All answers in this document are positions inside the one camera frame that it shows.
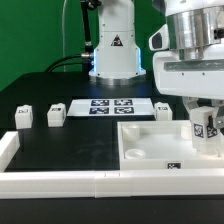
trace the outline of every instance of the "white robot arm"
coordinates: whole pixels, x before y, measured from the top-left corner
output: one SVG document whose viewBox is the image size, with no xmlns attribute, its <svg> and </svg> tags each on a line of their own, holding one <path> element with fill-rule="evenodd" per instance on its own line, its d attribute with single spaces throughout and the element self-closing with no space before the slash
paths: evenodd
<svg viewBox="0 0 224 224">
<path fill-rule="evenodd" d="M 90 80 L 125 85 L 145 77 L 141 53 L 135 44 L 133 0 L 102 0 L 99 11 L 100 42 L 94 50 Z"/>
<path fill-rule="evenodd" d="M 224 128 L 224 1 L 153 0 L 153 5 L 167 21 L 149 39 L 150 49 L 159 51 L 153 57 L 157 88 L 182 96 L 192 133 L 200 121 L 203 137 L 211 140 L 211 129 Z M 214 108 L 198 108 L 198 98 L 212 99 Z"/>
</svg>

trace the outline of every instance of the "black table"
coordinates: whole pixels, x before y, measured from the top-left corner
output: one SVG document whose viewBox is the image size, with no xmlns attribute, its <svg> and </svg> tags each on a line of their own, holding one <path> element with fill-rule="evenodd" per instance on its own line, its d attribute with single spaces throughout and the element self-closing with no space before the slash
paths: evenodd
<svg viewBox="0 0 224 224">
<path fill-rule="evenodd" d="M 63 128 L 48 128 L 51 104 L 72 99 L 146 98 L 168 102 L 174 119 L 187 119 L 180 97 L 158 93 L 153 75 L 132 86 L 89 83 L 82 73 L 30 73 L 0 93 L 0 137 L 15 129 L 19 105 L 32 105 L 31 129 L 19 130 L 21 147 L 6 172 L 119 170 L 117 122 L 152 116 L 66 118 Z M 71 198 L 0 200 L 0 223 L 223 223 L 223 196 Z"/>
</svg>

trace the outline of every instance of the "small white cube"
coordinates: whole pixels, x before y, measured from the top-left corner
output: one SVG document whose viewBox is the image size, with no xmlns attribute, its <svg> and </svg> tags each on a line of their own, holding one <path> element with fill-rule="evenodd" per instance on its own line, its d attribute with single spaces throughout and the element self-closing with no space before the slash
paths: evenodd
<svg viewBox="0 0 224 224">
<path fill-rule="evenodd" d="M 47 113 L 48 127 L 62 127 L 66 118 L 66 108 L 62 103 L 53 104 Z"/>
<path fill-rule="evenodd" d="M 173 120 L 173 112 L 168 103 L 158 102 L 155 104 L 155 118 L 157 121 Z"/>
<path fill-rule="evenodd" d="M 24 105 L 17 107 L 15 113 L 16 129 L 31 128 L 33 123 L 32 106 Z"/>
<path fill-rule="evenodd" d="M 205 154 L 216 154 L 221 141 L 220 130 L 213 127 L 214 110 L 204 106 L 190 111 L 193 147 Z"/>
</svg>

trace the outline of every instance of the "white edge rail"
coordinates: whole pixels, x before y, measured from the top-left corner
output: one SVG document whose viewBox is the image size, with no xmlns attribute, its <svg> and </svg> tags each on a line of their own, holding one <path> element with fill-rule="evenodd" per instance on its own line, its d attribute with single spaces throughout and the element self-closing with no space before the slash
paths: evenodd
<svg viewBox="0 0 224 224">
<path fill-rule="evenodd" d="M 4 173 L 17 132 L 0 141 L 0 198 L 131 197 L 224 194 L 224 169 Z"/>
</svg>

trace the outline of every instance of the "green background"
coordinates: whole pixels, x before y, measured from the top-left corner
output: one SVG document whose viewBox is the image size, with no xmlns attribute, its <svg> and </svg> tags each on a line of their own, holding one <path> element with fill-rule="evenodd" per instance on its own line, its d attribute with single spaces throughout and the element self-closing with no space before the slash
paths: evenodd
<svg viewBox="0 0 224 224">
<path fill-rule="evenodd" d="M 41 72 L 63 56 L 62 11 L 64 0 L 0 1 L 0 90 L 19 76 Z M 94 46 L 98 42 L 97 11 L 89 12 Z M 164 24 L 151 0 L 135 0 L 136 43 L 142 49 L 142 67 L 152 70 L 148 38 Z M 66 55 L 84 52 L 79 0 L 68 0 L 65 16 Z M 69 68 L 80 71 L 80 66 Z"/>
</svg>

